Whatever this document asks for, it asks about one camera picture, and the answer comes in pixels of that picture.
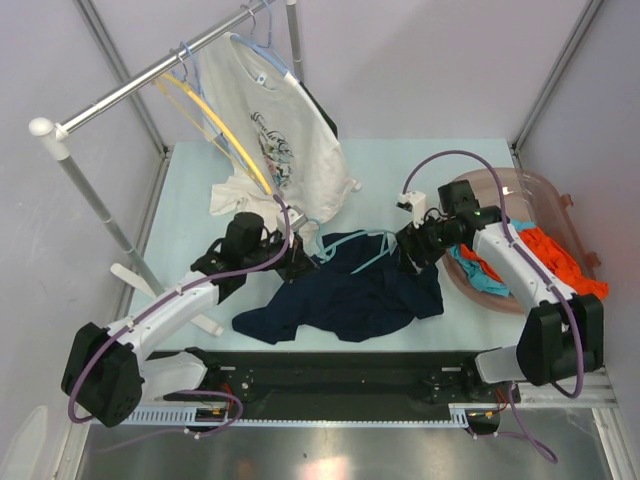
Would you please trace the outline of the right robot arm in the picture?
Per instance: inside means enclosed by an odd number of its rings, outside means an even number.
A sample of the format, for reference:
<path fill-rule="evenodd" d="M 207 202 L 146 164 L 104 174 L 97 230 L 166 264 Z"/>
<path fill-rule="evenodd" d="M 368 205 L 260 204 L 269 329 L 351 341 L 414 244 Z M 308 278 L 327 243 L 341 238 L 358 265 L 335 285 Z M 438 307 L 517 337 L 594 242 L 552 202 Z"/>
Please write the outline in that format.
<path fill-rule="evenodd" d="M 553 274 L 525 245 L 503 204 L 483 207 L 468 181 L 438 190 L 442 215 L 433 218 L 426 197 L 405 190 L 399 208 L 412 220 L 395 235 L 409 266 L 436 263 L 448 249 L 465 245 L 498 274 L 526 316 L 518 343 L 476 355 L 475 367 L 461 376 L 463 393 L 484 401 L 498 383 L 527 381 L 578 384 L 604 365 L 604 308 L 593 294 L 580 295 Z"/>

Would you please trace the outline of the green hanger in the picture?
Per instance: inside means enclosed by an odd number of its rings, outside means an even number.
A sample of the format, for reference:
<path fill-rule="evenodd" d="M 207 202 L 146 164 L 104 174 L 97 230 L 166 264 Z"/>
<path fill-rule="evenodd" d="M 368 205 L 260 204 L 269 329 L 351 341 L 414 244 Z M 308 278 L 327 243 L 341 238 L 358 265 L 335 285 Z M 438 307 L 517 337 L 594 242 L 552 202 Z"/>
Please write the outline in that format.
<path fill-rule="evenodd" d="M 397 241 L 392 238 L 392 231 L 385 229 L 357 230 L 335 237 L 325 236 L 323 224 L 316 218 L 309 222 L 317 228 L 315 244 L 317 252 L 314 259 L 321 265 L 330 261 L 345 261 L 349 254 L 354 254 L 358 247 L 365 250 L 364 254 L 357 254 L 361 262 L 353 264 L 351 274 L 363 272 L 373 265 L 391 260 L 396 255 Z"/>

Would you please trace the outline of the navy blue t-shirt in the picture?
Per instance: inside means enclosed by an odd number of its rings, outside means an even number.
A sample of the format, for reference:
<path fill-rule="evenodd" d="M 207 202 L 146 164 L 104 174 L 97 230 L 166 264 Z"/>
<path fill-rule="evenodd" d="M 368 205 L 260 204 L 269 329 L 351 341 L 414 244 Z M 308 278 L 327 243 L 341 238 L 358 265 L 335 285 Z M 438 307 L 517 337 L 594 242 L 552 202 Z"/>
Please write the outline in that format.
<path fill-rule="evenodd" d="M 234 331 L 276 344 L 293 341 L 300 326 L 333 333 L 341 341 L 363 342 L 394 333 L 413 320 L 444 313 L 438 269 L 419 273 L 400 269 L 400 256 L 352 275 L 361 262 L 358 247 L 345 261 L 319 264 L 319 271 L 283 284 L 266 306 L 242 312 L 232 320 Z"/>

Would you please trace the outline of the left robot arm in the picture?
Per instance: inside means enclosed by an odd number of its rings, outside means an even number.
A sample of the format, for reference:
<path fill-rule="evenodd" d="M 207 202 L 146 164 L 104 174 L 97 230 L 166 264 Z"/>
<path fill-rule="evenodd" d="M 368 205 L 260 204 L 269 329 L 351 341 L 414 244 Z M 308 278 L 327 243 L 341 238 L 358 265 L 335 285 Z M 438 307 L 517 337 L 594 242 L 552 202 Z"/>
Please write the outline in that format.
<path fill-rule="evenodd" d="M 186 391 L 202 400 L 214 397 L 221 387 L 220 367 L 203 350 L 189 347 L 162 358 L 154 352 L 197 315 L 239 290 L 251 273 L 274 270 L 292 282 L 316 272 L 299 234 L 307 221 L 299 209 L 288 207 L 269 232 L 262 216 L 238 213 L 224 236 L 149 306 L 106 327 L 88 323 L 80 328 L 61 382 L 70 419 L 81 422 L 76 409 L 82 407 L 86 421 L 114 427 L 149 399 Z"/>

